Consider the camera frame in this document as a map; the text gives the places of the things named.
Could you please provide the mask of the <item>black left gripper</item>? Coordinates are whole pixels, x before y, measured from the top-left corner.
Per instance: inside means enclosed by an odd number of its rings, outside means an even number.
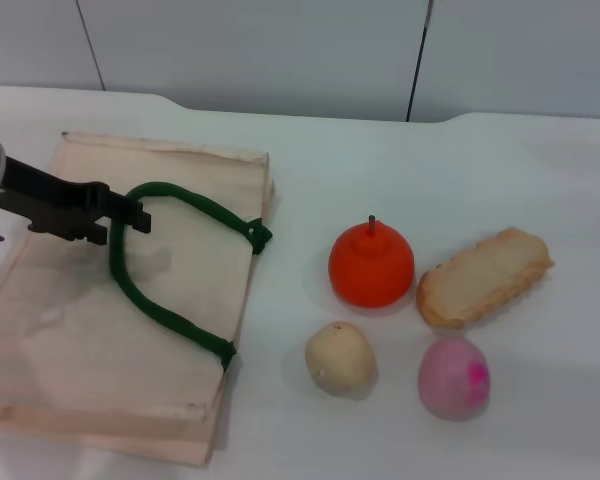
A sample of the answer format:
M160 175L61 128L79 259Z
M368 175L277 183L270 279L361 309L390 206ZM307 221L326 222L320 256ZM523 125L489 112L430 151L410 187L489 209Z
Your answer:
M96 223L102 218L144 234L152 228L151 215L130 194L101 182L69 182L11 157L0 183L0 209L27 219L31 232L99 246L108 240L107 228Z

